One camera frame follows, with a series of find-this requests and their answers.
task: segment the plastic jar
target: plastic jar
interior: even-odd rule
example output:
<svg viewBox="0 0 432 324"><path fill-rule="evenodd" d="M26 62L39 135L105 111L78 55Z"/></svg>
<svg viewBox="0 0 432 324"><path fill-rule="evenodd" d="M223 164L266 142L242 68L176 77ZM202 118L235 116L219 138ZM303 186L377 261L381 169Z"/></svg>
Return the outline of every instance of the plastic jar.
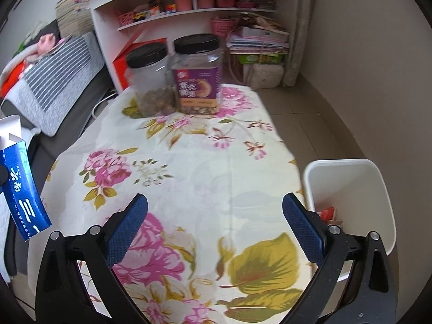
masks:
<svg viewBox="0 0 432 324"><path fill-rule="evenodd" d="M222 52L214 34L183 36L174 41L171 69L183 113L219 112Z"/></svg>
<svg viewBox="0 0 432 324"><path fill-rule="evenodd" d="M140 46L126 56L125 76L135 90L137 106L144 117L174 112L174 91L168 74L165 44Z"/></svg>

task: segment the white trash bin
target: white trash bin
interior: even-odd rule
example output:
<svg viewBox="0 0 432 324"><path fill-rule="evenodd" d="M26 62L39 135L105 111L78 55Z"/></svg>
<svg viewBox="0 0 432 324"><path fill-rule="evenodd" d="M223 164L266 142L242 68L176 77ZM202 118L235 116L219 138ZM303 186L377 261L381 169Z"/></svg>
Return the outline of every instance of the white trash bin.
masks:
<svg viewBox="0 0 432 324"><path fill-rule="evenodd" d="M377 231L388 254L396 243L392 205L378 167L368 159L311 162L303 174L307 209L336 208L346 234L366 236ZM348 278L346 262L338 281Z"/></svg>

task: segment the green box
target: green box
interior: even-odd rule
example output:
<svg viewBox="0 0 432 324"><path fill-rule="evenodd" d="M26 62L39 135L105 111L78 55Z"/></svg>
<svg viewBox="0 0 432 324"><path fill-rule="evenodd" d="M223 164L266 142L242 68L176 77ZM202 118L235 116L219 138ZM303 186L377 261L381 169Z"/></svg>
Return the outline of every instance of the green box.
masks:
<svg viewBox="0 0 432 324"><path fill-rule="evenodd" d="M282 62L282 56L281 53L265 53L262 55L261 64L280 64ZM237 55L237 58L241 64L252 64L258 63L260 55Z"/></svg>

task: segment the blue gripper pad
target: blue gripper pad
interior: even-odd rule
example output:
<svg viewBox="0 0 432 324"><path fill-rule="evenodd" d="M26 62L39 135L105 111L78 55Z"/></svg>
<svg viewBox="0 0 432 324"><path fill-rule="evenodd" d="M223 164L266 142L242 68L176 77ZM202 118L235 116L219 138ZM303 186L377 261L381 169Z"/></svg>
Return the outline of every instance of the blue gripper pad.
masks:
<svg viewBox="0 0 432 324"><path fill-rule="evenodd" d="M137 194L126 209L120 212L126 213L126 215L107 240L105 260L110 268L123 260L133 238L146 218L147 211L148 203L146 197Z"/></svg>
<svg viewBox="0 0 432 324"><path fill-rule="evenodd" d="M293 193L285 195L282 212L308 260L320 266L324 260L325 239L310 221L315 212L307 211Z"/></svg>

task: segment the jar label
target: jar label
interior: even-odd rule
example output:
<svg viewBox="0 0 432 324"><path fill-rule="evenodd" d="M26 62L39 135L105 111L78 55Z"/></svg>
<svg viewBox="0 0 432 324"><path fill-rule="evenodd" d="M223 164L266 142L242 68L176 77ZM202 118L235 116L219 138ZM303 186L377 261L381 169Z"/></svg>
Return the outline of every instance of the jar label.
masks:
<svg viewBox="0 0 432 324"><path fill-rule="evenodd" d="M174 70L181 106L216 107L220 104L220 69Z"/></svg>

